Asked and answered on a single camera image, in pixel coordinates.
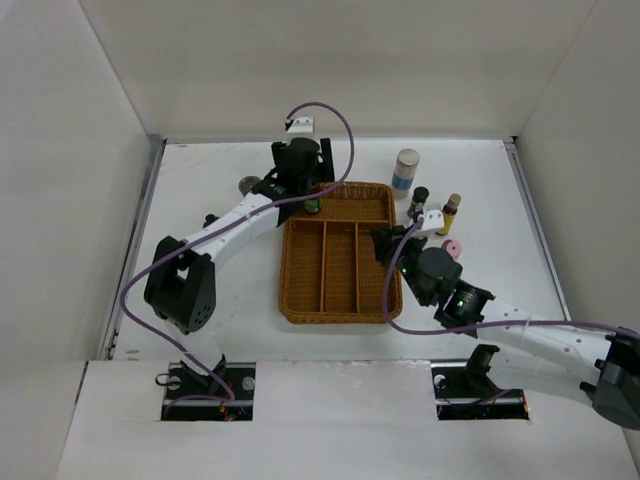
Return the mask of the green label sauce bottle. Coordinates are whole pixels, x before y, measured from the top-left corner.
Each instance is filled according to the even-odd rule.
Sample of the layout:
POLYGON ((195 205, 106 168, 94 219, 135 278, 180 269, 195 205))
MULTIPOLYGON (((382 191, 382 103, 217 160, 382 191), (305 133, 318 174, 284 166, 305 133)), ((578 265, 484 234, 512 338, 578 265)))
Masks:
POLYGON ((304 201, 303 207, 308 214, 316 215, 322 209, 322 198, 317 197, 313 199, 307 199, 304 201))

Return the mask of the tall white pearl jar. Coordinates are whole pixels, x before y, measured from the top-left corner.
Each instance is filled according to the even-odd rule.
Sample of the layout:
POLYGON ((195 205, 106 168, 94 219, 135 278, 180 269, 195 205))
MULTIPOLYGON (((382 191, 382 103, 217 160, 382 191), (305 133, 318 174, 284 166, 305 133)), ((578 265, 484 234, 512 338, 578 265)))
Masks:
POLYGON ((409 194, 419 162, 420 155, 414 149, 405 148, 397 154, 391 179, 395 199, 404 199, 409 194))

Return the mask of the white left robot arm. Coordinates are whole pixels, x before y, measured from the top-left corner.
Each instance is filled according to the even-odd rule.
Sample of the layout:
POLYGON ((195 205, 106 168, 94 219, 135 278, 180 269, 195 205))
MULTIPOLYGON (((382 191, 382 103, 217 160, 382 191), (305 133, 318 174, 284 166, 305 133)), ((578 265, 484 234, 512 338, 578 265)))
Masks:
POLYGON ((335 181, 331 141, 309 136, 271 144, 274 167, 231 211, 182 240, 156 246, 144 301, 169 324, 168 339, 194 370, 190 386, 206 399, 224 387, 223 358, 209 323, 216 308, 216 274, 254 239, 280 227, 335 181))

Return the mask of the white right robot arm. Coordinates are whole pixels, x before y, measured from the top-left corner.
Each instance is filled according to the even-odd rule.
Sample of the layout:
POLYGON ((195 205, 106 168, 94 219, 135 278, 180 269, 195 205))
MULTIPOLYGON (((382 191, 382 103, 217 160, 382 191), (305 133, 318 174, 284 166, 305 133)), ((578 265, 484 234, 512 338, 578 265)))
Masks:
POLYGON ((436 335, 478 340, 464 384, 483 396, 496 387, 571 399, 620 427, 639 427, 639 334, 625 327, 544 320, 462 278, 446 250, 429 247, 418 226, 374 229, 376 260, 400 274, 423 307, 435 310, 436 335))

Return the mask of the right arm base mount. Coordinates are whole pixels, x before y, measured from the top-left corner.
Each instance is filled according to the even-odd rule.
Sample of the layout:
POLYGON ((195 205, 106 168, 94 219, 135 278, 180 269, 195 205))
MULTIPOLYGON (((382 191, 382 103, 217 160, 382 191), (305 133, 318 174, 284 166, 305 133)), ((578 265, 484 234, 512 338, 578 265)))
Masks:
POLYGON ((505 390, 492 382, 490 360, 499 351, 480 344, 466 360, 431 364, 436 415, 441 421, 525 420, 529 411, 522 390, 505 390))

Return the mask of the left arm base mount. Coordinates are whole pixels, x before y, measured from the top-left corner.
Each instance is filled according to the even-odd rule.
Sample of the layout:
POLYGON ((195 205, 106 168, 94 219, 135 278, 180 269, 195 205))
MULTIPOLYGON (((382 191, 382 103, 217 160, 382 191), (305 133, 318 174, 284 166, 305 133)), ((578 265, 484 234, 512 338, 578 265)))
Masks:
POLYGON ((251 421, 256 364, 228 363, 223 358, 214 373, 226 388, 208 374, 196 373, 183 361, 170 363, 168 370, 155 378, 155 384, 163 389, 160 419, 170 422, 251 421))

